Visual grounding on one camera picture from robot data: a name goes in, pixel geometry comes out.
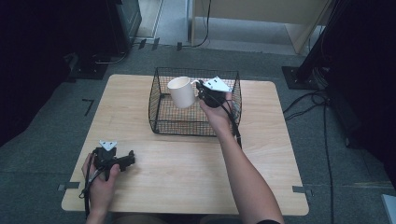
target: white mug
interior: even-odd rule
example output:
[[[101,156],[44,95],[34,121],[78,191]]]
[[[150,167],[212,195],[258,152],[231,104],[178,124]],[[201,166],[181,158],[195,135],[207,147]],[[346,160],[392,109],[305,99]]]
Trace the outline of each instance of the white mug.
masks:
[[[199,81],[190,82],[189,77],[176,77],[168,82],[168,89],[176,107],[187,108],[197,101],[198,96],[195,95],[192,87],[195,82]]]

